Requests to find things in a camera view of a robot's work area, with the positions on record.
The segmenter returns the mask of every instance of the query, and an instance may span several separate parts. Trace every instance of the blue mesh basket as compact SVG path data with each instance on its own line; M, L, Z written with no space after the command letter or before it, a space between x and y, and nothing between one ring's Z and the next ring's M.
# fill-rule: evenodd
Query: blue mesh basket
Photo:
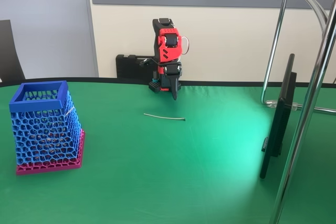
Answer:
M77 158L81 125L66 81L22 83L9 110L18 165Z

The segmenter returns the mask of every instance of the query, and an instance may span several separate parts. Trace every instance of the white wall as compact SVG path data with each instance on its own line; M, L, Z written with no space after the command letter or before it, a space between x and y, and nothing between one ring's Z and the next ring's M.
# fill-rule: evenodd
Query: white wall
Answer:
M100 77L116 77L118 54L153 55L152 19L171 18L190 50L183 80L263 81L279 9L92 5ZM321 30L312 10L288 9L271 81L282 81L290 53L297 81L310 79ZM336 50L324 79L336 76Z

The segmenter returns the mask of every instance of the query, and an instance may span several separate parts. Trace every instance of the metal pole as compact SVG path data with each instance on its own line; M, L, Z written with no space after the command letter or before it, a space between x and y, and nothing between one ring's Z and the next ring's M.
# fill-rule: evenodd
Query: metal pole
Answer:
M285 14L286 3L287 3L287 0L282 0L280 13L279 13L279 18L278 18L278 23L277 23L277 28L275 30L273 44L272 44L272 48L271 48L271 53L270 53L270 56L269 56L267 70L266 70L266 74L265 74L264 85L262 86L262 88L263 88L262 89L263 91L261 92L261 103L262 104L265 104L265 93L266 93L266 89L267 89L269 76L271 74L271 68L272 68L272 64L273 64L275 50L276 50L277 44L278 44L279 34L280 34L280 30L281 30L281 24L282 24L282 20L283 20L283 15Z
M324 74L328 66L329 59L331 57L332 48L336 38L336 0L333 0L332 7L326 29L323 33L323 39L321 42L318 58L315 63L315 67L310 79L308 91L304 99L300 119L296 127L292 145L288 154L288 158L285 165L285 170L281 178L275 206L269 220L270 224L279 223L281 211L283 208L284 199L288 193L288 186L290 185L293 169L296 166L302 141L307 133L308 125L311 116L314 111L314 106L323 82Z

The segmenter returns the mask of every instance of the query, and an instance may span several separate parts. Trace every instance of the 3d printed basket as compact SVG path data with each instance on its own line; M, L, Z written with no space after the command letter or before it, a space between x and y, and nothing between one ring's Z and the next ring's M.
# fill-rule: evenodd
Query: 3d printed basket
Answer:
M22 83L9 110L18 175L81 166L85 133L66 81Z

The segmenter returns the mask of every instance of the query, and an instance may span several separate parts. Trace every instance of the pink basket base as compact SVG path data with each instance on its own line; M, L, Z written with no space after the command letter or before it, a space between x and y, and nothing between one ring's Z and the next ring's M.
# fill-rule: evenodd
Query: pink basket base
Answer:
M77 158L64 158L46 162L28 163L16 166L16 175L55 172L57 170L76 169L82 166L85 131L80 130L79 154Z

